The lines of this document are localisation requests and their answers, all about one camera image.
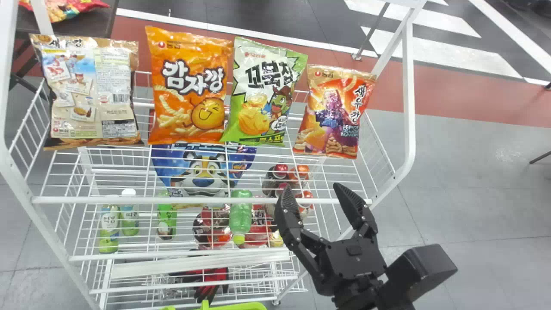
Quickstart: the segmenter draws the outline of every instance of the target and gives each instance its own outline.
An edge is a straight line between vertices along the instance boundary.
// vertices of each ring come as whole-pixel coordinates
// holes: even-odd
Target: nutrition label
[[[131,137],[136,135],[134,120],[102,121],[101,128],[104,138]]]
[[[130,58],[123,49],[94,50],[98,92],[130,93]]]

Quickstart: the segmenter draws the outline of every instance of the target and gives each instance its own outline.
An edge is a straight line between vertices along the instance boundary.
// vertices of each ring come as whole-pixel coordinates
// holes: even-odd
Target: green cart handle
[[[161,310],[176,310],[173,306],[164,307]],[[266,310],[266,307],[259,302],[247,302],[239,304],[231,304],[229,306],[220,306],[210,308],[208,306],[208,301],[204,300],[201,304],[201,308],[197,310]]]

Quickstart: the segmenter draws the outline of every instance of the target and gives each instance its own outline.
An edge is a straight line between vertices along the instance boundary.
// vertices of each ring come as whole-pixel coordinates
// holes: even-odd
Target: green bottle cap
[[[231,191],[231,197],[233,198],[250,198],[252,197],[252,193],[249,190],[246,189],[237,189]]]
[[[234,243],[237,244],[237,245],[244,244],[245,243],[245,235],[235,234],[234,235]]]

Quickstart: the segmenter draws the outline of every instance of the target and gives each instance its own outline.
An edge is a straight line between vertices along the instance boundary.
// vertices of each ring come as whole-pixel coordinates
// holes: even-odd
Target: green plastic bottle
[[[118,197],[118,195],[107,195],[107,197]],[[114,253],[118,251],[118,223],[120,219],[120,209],[115,204],[105,204],[101,208],[100,218],[100,253]]]
[[[168,191],[162,191],[158,197],[170,197]],[[162,240],[172,240],[176,234],[176,219],[178,213],[174,210],[172,204],[158,204],[159,225],[157,234]]]
[[[121,196],[136,197],[136,190],[127,188],[121,193]],[[128,204],[121,206],[122,233],[125,236],[135,236],[139,232],[138,210],[135,205]]]
[[[233,198],[249,198],[252,193],[249,190],[234,190]],[[232,204],[230,208],[230,229],[234,234],[234,243],[245,243],[245,234],[251,230],[252,204]]]

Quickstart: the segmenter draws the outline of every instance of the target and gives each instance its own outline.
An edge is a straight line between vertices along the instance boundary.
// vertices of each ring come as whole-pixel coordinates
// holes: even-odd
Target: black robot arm
[[[333,188],[355,230],[351,239],[330,242],[306,230],[290,187],[279,197],[274,219],[283,242],[309,272],[316,291],[334,296],[338,309],[414,309],[413,301],[457,272],[439,244],[409,249],[387,266],[368,205],[343,185],[334,183]],[[388,277],[385,283],[378,280],[382,274]]]

